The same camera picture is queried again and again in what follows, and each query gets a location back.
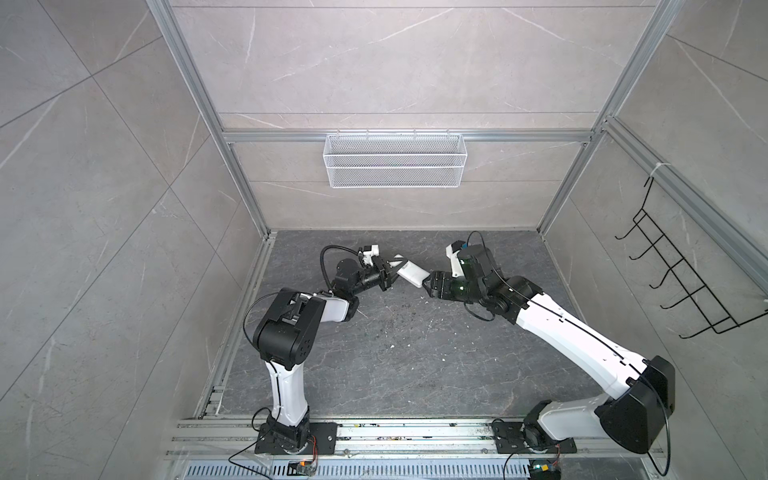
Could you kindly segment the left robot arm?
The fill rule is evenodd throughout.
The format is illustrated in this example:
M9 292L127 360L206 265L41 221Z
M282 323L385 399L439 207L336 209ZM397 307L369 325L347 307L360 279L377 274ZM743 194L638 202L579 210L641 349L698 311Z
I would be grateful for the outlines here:
M385 260L360 252L341 260L326 289L316 293L283 288L248 336L270 375L273 407L265 427L287 450L300 450L310 439L309 405L303 363L322 323L343 323L359 307L358 295L371 288L389 289L398 277L412 280L414 264L403 257Z

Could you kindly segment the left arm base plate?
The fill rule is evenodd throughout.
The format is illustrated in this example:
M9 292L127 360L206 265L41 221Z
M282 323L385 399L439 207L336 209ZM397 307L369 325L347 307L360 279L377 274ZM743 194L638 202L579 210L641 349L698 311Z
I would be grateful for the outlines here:
M309 455L317 451L320 455L332 455L338 427L334 422L303 422L296 427L267 422L259 427L255 452Z

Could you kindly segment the white remote control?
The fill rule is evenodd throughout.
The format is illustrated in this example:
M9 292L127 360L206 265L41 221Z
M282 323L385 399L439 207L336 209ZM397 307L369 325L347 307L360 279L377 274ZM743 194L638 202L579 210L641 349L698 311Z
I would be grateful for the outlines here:
M400 262L396 267L396 273L416 288L422 288L423 282L430 277L430 273L419 267L412 261Z

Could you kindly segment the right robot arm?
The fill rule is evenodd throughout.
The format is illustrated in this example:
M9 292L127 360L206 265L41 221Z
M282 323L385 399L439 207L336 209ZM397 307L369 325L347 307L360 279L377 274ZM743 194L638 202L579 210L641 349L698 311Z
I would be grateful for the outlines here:
M571 438L608 438L647 454L667 430L675 408L675 369L661 356L646 359L608 339L561 307L523 276L506 277L483 244L457 241L446 249L451 268L416 274L413 284L433 297L478 304L542 339L602 389L581 400L544 400L525 417L526 445L543 451Z

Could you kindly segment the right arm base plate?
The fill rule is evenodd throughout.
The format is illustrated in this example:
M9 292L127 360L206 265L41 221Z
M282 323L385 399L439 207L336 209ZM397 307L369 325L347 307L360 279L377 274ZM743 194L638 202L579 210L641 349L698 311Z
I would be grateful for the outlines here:
M500 454L575 454L577 447L572 438L553 440L539 427L524 422L494 419L490 423L492 438Z

